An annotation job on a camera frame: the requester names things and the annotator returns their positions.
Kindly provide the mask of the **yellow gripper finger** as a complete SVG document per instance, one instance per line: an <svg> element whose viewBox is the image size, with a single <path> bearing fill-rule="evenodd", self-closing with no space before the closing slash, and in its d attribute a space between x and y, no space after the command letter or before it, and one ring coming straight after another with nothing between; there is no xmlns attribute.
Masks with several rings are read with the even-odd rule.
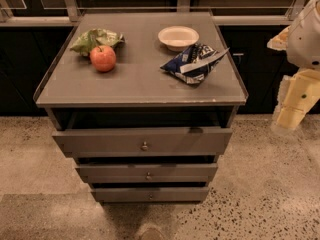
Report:
<svg viewBox="0 0 320 240"><path fill-rule="evenodd" d="M273 113L273 121L277 126L295 130L306 115L303 110L277 105Z"/></svg>

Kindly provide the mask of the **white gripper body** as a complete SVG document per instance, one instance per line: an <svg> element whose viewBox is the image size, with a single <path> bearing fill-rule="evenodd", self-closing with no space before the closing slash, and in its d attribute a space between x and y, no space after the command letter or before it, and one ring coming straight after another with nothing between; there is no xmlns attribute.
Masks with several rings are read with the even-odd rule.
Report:
<svg viewBox="0 0 320 240"><path fill-rule="evenodd" d="M320 71L302 68L292 77L285 76L287 84L282 105L287 108L312 108L320 99Z"/></svg>

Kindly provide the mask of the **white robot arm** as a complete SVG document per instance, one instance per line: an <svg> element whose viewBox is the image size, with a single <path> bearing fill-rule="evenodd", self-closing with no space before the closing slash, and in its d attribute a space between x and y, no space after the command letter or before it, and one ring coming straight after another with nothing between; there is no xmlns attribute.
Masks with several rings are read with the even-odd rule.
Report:
<svg viewBox="0 0 320 240"><path fill-rule="evenodd" d="M285 51L288 62L298 67L280 82L272 125L277 132L294 131L320 100L320 0L310 0L267 47Z"/></svg>

